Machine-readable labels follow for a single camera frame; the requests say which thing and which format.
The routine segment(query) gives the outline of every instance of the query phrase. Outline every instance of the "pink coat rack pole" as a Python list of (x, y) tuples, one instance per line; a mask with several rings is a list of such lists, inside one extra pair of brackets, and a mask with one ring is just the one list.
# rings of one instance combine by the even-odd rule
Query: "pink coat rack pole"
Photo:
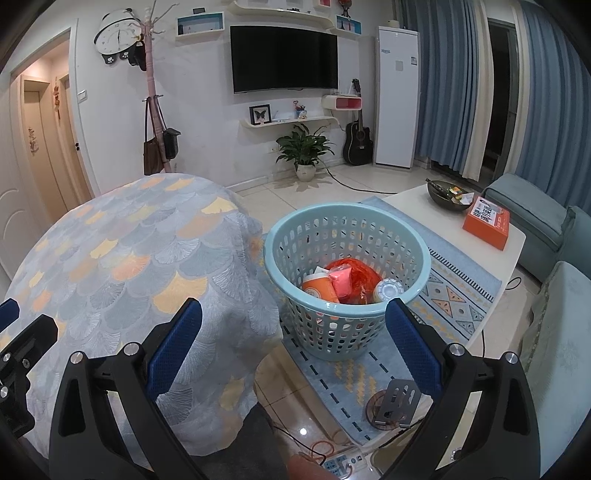
[(144, 35), (144, 45), (146, 49), (146, 75), (148, 77), (148, 102), (150, 106), (150, 115), (154, 120), (154, 134), (158, 140), (162, 162), (164, 164), (164, 171), (171, 173), (172, 168), (170, 162), (166, 159), (164, 151), (164, 137), (162, 119), (158, 107), (156, 106), (156, 83), (154, 81), (154, 58), (152, 56), (152, 33), (154, 32), (154, 22), (152, 22), (153, 9), (146, 9), (146, 16), (142, 22), (142, 33)]

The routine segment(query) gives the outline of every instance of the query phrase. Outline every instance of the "power strip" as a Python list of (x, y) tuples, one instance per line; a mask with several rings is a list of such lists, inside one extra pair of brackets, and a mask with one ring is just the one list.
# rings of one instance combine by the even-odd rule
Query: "power strip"
[(327, 458), (322, 466), (333, 475), (344, 480), (367, 468), (367, 465), (368, 463), (361, 450), (354, 448)]

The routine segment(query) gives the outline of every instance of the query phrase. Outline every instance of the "picture frame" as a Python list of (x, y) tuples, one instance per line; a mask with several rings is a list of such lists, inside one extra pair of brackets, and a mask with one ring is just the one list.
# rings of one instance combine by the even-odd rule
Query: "picture frame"
[(271, 119), (271, 105), (269, 104), (252, 106), (250, 111), (252, 125), (270, 124), (273, 121)]

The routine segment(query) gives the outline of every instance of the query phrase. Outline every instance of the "guitar headstock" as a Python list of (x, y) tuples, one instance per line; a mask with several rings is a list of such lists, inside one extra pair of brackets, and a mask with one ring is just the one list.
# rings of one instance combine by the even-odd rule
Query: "guitar headstock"
[(357, 95), (361, 95), (361, 84), (358, 79), (353, 79), (353, 88), (357, 92)]

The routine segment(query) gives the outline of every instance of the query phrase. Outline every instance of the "television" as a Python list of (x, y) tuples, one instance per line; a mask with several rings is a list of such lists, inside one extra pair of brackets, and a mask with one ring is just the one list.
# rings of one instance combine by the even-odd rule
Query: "television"
[(230, 27), (234, 93), (274, 89), (337, 89), (335, 35), (285, 27)]

